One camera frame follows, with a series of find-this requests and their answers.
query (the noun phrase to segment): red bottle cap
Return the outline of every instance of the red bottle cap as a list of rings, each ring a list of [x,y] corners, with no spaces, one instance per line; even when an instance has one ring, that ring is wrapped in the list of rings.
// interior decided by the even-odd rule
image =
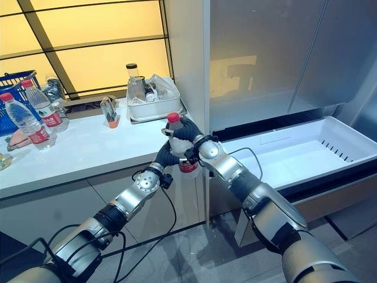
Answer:
[[[12,95],[11,93],[3,93],[3,94],[0,94],[0,99],[1,99],[3,102],[7,102],[7,101],[13,99],[13,95]]]
[[[27,87],[32,87],[33,86],[33,83],[31,82],[31,80],[24,80],[24,81],[21,81],[21,84],[23,87],[27,88]]]
[[[177,112],[172,112],[167,115],[167,120],[169,123],[176,123],[179,121],[179,114]]]

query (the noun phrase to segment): kitchen counter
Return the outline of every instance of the kitchen counter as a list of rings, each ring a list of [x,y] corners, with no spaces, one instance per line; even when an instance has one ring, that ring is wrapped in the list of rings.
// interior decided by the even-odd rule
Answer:
[[[55,145],[39,151],[32,144],[16,149],[10,167],[0,171],[0,199],[150,162],[167,140],[167,120],[131,124],[125,99],[119,100],[117,128],[103,115],[70,120]],[[6,137],[0,152],[7,153]]]

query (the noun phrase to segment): gray tile floor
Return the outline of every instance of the gray tile floor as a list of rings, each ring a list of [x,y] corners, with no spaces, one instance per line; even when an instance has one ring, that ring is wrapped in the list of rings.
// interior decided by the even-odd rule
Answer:
[[[280,256],[261,244],[237,246],[233,234],[237,213],[213,219],[211,227],[196,226],[162,240],[124,282],[285,282]],[[362,282],[377,282],[377,226],[345,242],[323,219],[312,229]],[[153,243],[127,251],[121,276]],[[91,283],[112,282],[119,255],[105,258]]]

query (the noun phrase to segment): drawer vent slot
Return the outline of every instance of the drawer vent slot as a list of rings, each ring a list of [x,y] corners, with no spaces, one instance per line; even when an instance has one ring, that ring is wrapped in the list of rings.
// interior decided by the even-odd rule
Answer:
[[[343,159],[345,162],[350,163],[353,162],[353,160],[349,160],[347,154],[344,154],[341,150],[336,148],[335,146],[331,145],[326,140],[322,140],[321,144],[325,146],[327,149],[329,149],[332,153],[338,155],[341,159]]]

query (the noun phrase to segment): plastic water bottle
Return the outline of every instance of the plastic water bottle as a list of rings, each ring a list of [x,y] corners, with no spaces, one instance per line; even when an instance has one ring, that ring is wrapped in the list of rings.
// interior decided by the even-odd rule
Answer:
[[[176,112],[170,113],[167,116],[167,120],[169,122],[169,130],[177,130],[183,127],[179,115]],[[176,137],[169,137],[169,143],[172,154],[178,157],[184,157],[184,152],[193,147],[190,141],[180,140]],[[190,162],[184,162],[179,164],[179,170],[186,179],[193,179],[198,175],[200,168],[198,167],[198,163],[191,164]]]
[[[48,134],[45,127],[33,116],[29,109],[16,101],[12,94],[3,93],[0,99],[5,103],[5,109],[16,126],[28,136],[39,150],[48,149],[54,145],[57,135]]]
[[[31,80],[24,80],[21,84],[26,89],[26,96],[31,106],[37,111],[46,126],[56,133],[64,131],[68,127],[69,120],[59,116],[47,96],[37,89]]]

